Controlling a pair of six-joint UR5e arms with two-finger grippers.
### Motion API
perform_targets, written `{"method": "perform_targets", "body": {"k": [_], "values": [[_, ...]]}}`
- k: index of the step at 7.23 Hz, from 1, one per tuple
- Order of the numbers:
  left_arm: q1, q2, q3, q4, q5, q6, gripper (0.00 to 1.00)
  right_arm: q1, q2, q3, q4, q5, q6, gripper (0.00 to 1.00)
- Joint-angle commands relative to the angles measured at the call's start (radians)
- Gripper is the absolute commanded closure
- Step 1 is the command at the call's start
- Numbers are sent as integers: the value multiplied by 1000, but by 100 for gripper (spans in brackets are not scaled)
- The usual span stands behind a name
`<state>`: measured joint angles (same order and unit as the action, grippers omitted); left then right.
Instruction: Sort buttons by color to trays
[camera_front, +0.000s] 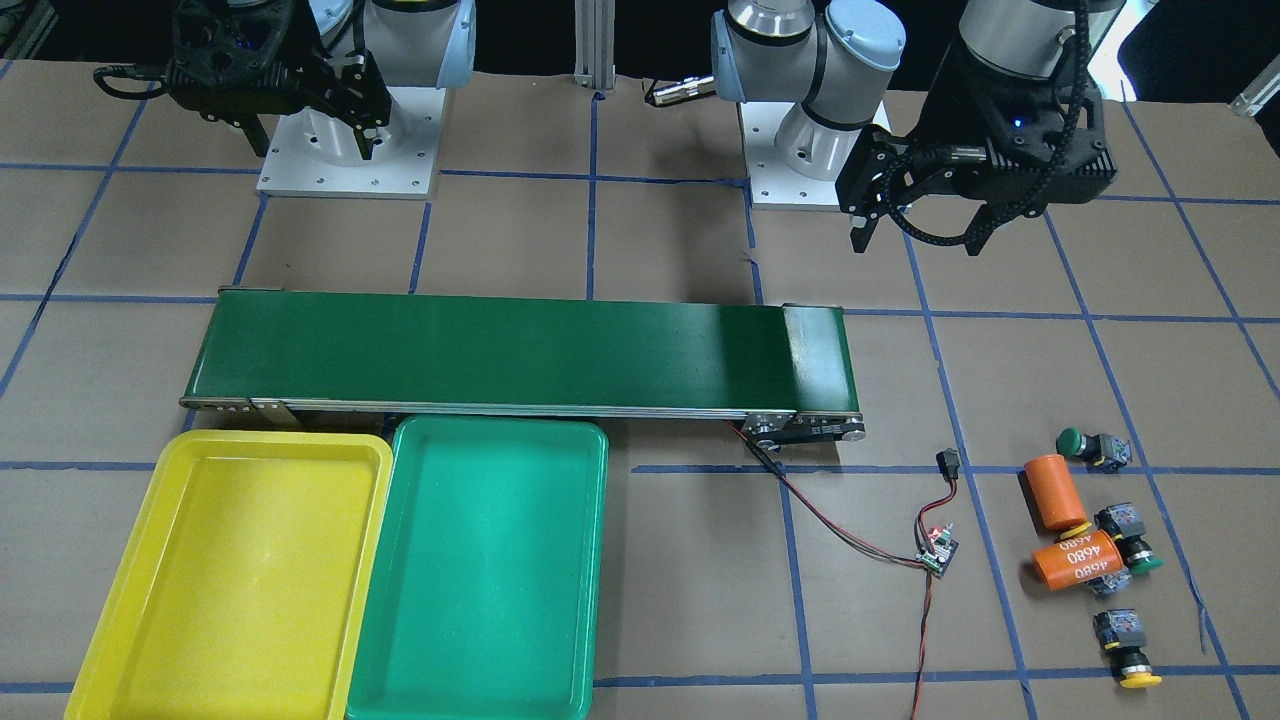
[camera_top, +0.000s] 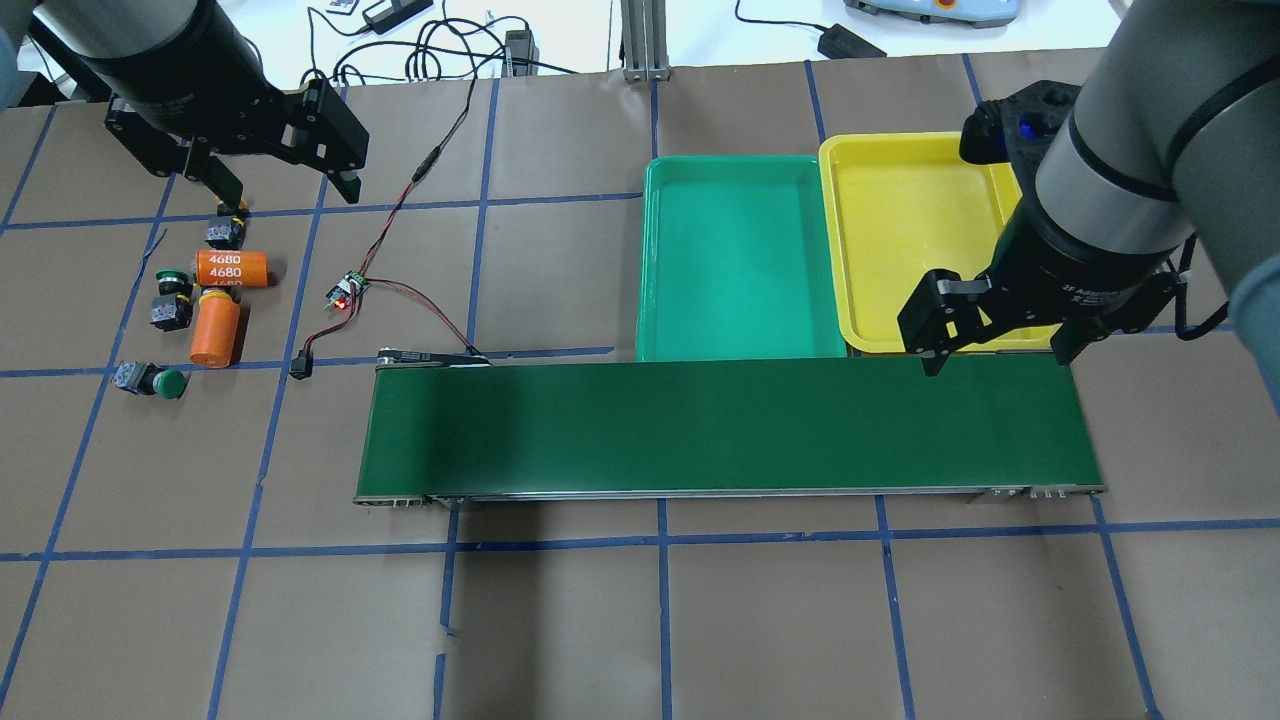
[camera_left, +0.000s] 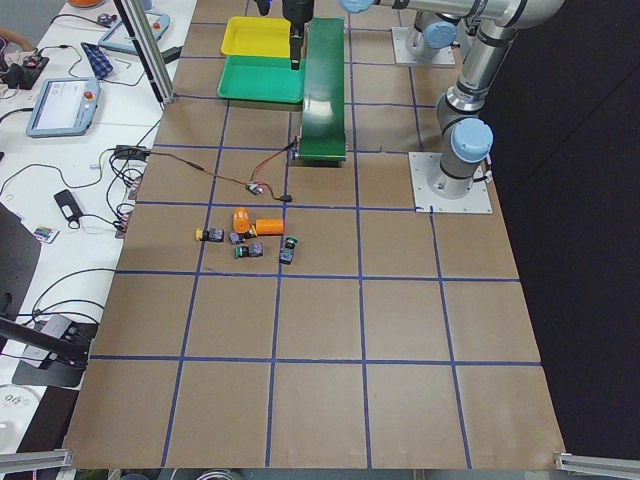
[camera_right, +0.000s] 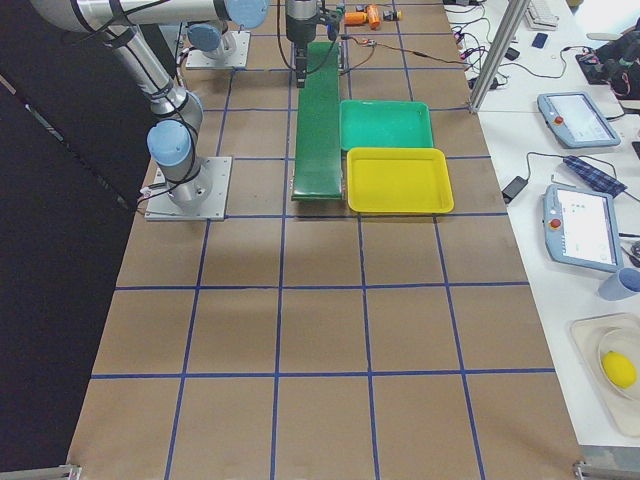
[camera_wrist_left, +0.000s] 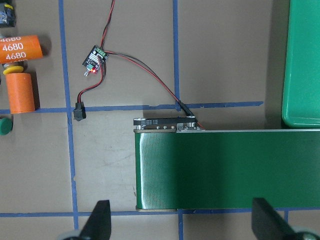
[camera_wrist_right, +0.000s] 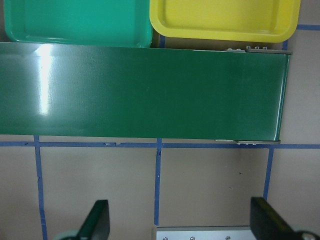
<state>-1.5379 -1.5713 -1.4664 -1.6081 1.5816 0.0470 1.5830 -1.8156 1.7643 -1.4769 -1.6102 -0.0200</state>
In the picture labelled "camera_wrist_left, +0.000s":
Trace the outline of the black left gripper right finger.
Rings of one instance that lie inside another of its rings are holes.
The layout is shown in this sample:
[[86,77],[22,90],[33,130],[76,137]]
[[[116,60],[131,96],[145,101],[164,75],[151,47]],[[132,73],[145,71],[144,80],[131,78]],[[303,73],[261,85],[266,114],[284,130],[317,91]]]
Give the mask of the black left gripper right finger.
[[257,240],[295,240],[296,233],[261,197],[252,199],[251,229]]

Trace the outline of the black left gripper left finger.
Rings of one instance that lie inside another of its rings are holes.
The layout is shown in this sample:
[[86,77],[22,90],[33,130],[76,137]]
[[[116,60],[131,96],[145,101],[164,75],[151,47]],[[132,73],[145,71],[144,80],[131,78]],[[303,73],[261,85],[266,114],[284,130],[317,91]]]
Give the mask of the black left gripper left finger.
[[99,200],[79,234],[81,240],[109,240],[111,207],[109,200]]

